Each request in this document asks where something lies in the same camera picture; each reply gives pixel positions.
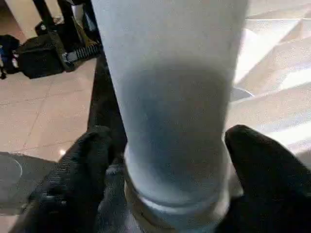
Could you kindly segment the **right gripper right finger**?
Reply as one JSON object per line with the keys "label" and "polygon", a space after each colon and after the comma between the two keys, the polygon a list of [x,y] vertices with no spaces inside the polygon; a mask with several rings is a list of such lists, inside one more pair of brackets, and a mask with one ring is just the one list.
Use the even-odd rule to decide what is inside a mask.
{"label": "right gripper right finger", "polygon": [[277,141],[245,125],[225,133],[243,189],[232,198],[219,233],[308,233],[311,172]]}

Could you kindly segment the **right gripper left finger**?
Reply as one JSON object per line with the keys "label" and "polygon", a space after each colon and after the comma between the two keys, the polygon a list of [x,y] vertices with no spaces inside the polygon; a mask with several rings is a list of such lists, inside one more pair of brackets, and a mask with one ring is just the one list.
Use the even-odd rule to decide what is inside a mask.
{"label": "right gripper left finger", "polygon": [[10,232],[93,232],[112,157],[109,128],[85,132],[30,194]]}

